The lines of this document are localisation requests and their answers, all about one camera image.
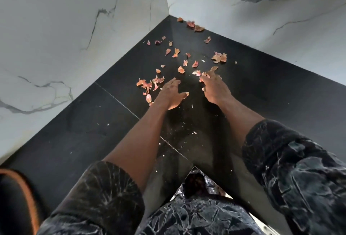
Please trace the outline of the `person's right hand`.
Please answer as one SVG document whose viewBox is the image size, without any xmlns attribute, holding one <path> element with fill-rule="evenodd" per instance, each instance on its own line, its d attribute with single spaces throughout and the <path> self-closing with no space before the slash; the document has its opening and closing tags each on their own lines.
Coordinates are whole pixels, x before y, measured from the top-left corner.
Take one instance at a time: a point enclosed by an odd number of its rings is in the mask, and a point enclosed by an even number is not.
<svg viewBox="0 0 346 235">
<path fill-rule="evenodd" d="M 204 93 L 207 100 L 218 107 L 226 106 L 234 100 L 230 89 L 215 71 L 201 75 L 200 82 L 208 85 L 208 93 Z"/>
</svg>

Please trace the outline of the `person's left hand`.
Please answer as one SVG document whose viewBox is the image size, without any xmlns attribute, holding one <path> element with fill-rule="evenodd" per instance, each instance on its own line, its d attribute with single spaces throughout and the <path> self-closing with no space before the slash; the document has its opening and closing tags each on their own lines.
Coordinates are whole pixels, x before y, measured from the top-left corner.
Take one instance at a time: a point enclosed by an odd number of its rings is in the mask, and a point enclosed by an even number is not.
<svg viewBox="0 0 346 235">
<path fill-rule="evenodd" d="M 180 82 L 177 78 L 168 81 L 154 100 L 153 107 L 165 111 L 178 107 L 176 98 L 179 94 Z"/>
</svg>

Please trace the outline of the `person's left forearm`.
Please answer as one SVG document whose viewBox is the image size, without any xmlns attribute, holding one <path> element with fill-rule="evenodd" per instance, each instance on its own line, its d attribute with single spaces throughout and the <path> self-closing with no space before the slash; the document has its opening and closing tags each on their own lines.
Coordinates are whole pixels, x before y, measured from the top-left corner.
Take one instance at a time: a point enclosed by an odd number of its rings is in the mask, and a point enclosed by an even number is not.
<svg viewBox="0 0 346 235">
<path fill-rule="evenodd" d="M 167 100 L 156 100 L 103 161 L 123 169 L 144 192 L 158 154 Z"/>
</svg>

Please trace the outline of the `person's right forearm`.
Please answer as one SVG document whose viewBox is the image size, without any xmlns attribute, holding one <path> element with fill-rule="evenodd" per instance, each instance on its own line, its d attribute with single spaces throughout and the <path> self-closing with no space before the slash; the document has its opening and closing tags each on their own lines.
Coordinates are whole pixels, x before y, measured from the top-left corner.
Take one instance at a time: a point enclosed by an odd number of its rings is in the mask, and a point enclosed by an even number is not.
<svg viewBox="0 0 346 235">
<path fill-rule="evenodd" d="M 232 134 L 239 146 L 242 147 L 250 130 L 265 118 L 244 106 L 231 94 L 215 99 L 215 104 L 222 110 L 227 118 Z"/>
</svg>

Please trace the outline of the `scattered dry onion peel pieces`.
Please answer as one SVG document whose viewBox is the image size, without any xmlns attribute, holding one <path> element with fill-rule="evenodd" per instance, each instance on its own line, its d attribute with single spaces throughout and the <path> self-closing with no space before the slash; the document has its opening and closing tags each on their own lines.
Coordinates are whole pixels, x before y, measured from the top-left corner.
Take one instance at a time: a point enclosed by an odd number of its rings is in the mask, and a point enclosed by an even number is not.
<svg viewBox="0 0 346 235">
<path fill-rule="evenodd" d="M 177 18 L 178 23 L 184 23 L 183 18 L 179 17 Z M 202 32 L 205 30 L 204 27 L 201 27 L 199 25 L 196 25 L 194 21 L 187 21 L 187 27 L 194 32 Z M 154 45 L 159 46 L 162 44 L 163 40 L 166 39 L 166 36 L 162 36 L 161 40 L 155 40 Z M 205 44 L 208 44 L 211 40 L 211 37 L 208 36 L 206 40 L 204 40 Z M 168 48 L 166 49 L 165 56 L 169 55 L 172 51 L 173 48 L 173 41 L 168 41 Z M 178 48 L 174 48 L 174 54 L 171 56 L 171 58 L 177 58 L 179 56 L 179 53 L 181 51 Z M 189 52 L 185 53 L 186 59 L 183 60 L 183 64 L 180 65 L 178 68 L 175 68 L 174 70 L 177 70 L 180 74 L 185 73 L 185 66 L 188 66 L 188 58 L 191 57 L 191 54 Z M 218 63 L 226 63 L 227 62 L 227 54 L 226 53 L 218 53 L 214 52 L 214 56 L 211 58 L 213 63 L 218 64 Z M 195 62 L 192 64 L 192 68 L 197 68 L 199 66 L 199 61 L 195 60 Z M 218 66 L 213 66 L 211 68 L 211 71 L 216 71 L 218 69 Z M 136 87 L 144 88 L 146 91 L 143 92 L 143 95 L 146 96 L 146 101 L 149 103 L 149 106 L 153 104 L 153 99 L 150 95 L 150 90 L 152 89 L 153 91 L 157 90 L 160 86 L 159 84 L 163 83 L 165 81 L 165 77 L 158 77 L 158 74 L 161 74 L 161 70 L 156 69 L 156 77 L 154 79 L 151 79 L 149 81 L 146 81 L 145 79 L 139 78 L 139 81 L 136 83 Z M 201 70 L 194 70 L 192 72 L 193 75 L 196 75 L 198 77 L 200 76 L 207 76 L 210 77 L 206 72 L 201 72 Z"/>
</svg>

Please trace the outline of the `dark marbled patterned shirt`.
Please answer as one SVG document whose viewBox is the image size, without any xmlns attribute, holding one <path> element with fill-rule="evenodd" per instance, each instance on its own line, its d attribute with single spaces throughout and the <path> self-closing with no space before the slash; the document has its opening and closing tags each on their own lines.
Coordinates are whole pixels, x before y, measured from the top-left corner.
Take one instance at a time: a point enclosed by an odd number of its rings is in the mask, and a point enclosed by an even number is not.
<svg viewBox="0 0 346 235">
<path fill-rule="evenodd" d="M 257 123 L 242 147 L 248 171 L 293 231 L 346 235 L 346 163 L 274 120 Z M 99 161 L 84 172 L 37 235 L 135 235 L 145 211 L 140 189 L 120 167 Z M 140 235 L 264 235 L 248 211 L 218 195 L 177 196 Z"/>
</svg>

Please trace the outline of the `black object with orange rim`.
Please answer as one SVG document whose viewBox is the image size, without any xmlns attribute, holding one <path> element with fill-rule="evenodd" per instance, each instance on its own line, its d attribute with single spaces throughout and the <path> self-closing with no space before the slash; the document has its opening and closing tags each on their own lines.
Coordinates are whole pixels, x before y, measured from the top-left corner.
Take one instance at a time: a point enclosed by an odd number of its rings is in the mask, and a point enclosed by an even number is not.
<svg viewBox="0 0 346 235">
<path fill-rule="evenodd" d="M 36 235 L 41 213 L 26 178 L 0 168 L 0 235 Z"/>
</svg>

